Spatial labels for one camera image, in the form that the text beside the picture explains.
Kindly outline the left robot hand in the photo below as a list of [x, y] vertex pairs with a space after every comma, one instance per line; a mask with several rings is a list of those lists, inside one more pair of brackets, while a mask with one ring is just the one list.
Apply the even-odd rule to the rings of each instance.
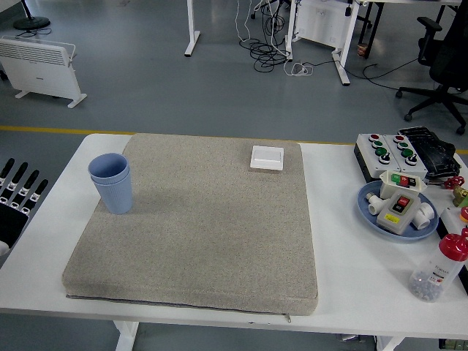
[[6, 255], [19, 239], [29, 221], [31, 211], [48, 185], [48, 179], [44, 179], [31, 192], [39, 176], [39, 171], [34, 170], [17, 191], [29, 164], [23, 162], [7, 182], [7, 176], [14, 164], [15, 159], [10, 158], [1, 170], [1, 256]]

